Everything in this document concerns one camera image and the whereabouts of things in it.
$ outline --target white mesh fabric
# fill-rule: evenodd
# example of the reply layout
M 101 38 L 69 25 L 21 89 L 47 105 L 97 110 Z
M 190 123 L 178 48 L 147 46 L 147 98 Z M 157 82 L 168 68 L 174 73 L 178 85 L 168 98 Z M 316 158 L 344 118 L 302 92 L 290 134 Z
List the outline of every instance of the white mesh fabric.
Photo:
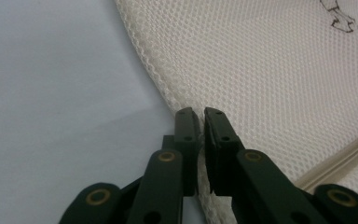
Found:
M 225 111 L 244 145 L 267 153 L 292 181 L 358 137 L 358 30 L 332 27 L 320 1 L 117 6 L 171 110 Z M 233 221 L 220 199 L 200 198 L 210 223 Z

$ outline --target white table surface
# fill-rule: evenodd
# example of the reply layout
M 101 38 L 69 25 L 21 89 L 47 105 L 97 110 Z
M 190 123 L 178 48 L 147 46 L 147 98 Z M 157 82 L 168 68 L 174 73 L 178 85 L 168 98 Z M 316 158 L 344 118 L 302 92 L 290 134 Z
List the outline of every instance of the white table surface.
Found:
M 143 175 L 173 116 L 111 0 L 0 1 L 0 223 L 58 223 Z M 185 199 L 183 223 L 205 223 Z

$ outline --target zipper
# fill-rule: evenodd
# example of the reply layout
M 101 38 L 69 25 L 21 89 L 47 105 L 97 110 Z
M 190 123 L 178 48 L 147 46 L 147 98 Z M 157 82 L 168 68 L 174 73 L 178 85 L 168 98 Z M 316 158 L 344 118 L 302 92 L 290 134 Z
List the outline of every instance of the zipper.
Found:
M 337 183 L 358 164 L 358 139 L 295 181 L 295 186 L 313 193 L 322 184 Z

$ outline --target screw hole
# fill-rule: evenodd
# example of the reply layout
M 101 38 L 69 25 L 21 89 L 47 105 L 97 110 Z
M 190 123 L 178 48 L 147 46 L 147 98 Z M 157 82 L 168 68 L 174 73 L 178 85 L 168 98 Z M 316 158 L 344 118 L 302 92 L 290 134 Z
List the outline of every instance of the screw hole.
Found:
M 157 224 L 161 221 L 161 215 L 158 212 L 149 212 L 144 217 L 145 224 Z
M 245 153 L 245 159 L 248 161 L 261 161 L 263 157 L 259 153 L 251 151 Z
M 292 220 L 295 223 L 298 224 L 310 224 L 310 219 L 307 217 L 307 215 L 300 213 L 300 212 L 294 212 L 292 213 L 292 215 L 290 216 L 292 218 Z
M 86 203 L 89 205 L 100 205 L 108 201 L 110 198 L 110 191 L 107 189 L 96 189 L 86 197 Z
M 172 152 L 162 152 L 158 155 L 160 161 L 173 161 L 175 159 L 175 154 Z
M 354 207 L 357 205 L 356 199 L 349 193 L 340 189 L 330 189 L 327 191 L 327 196 L 335 203 L 346 207 Z

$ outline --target black ink drawing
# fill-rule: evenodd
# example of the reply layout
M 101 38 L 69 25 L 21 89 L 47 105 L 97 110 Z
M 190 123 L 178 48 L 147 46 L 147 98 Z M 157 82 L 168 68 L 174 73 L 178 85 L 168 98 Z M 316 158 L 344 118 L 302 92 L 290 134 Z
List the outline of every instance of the black ink drawing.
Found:
M 354 18 L 345 14 L 339 8 L 337 0 L 320 0 L 324 8 L 333 16 L 334 20 L 331 26 L 340 31 L 351 33 L 358 30 L 358 26 Z

